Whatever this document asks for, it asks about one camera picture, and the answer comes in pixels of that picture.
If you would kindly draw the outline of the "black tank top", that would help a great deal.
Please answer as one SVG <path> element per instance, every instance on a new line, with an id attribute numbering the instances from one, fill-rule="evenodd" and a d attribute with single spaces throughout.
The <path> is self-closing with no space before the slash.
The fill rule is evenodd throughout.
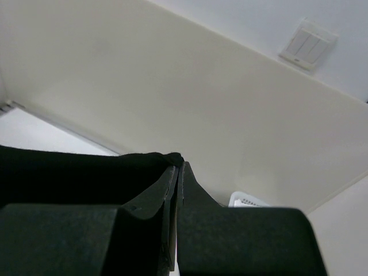
<path id="1" fill-rule="evenodd" d="M 122 205 L 184 162 L 177 152 L 83 155 L 1 147 L 1 206 Z"/>

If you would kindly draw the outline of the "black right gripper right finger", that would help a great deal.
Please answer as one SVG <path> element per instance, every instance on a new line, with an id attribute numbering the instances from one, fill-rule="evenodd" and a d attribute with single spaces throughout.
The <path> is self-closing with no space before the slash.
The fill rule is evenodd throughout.
<path id="1" fill-rule="evenodd" d="M 326 275 L 315 233 L 294 208 L 220 205 L 189 163 L 178 177 L 181 275 Z"/>

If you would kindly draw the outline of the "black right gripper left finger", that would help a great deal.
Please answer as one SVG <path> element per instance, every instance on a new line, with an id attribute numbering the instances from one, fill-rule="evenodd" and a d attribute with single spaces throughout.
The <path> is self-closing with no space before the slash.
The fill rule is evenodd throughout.
<path id="1" fill-rule="evenodd" d="M 10 204 L 1 210 L 2 275 L 169 275 L 176 185 L 169 167 L 123 205 Z"/>

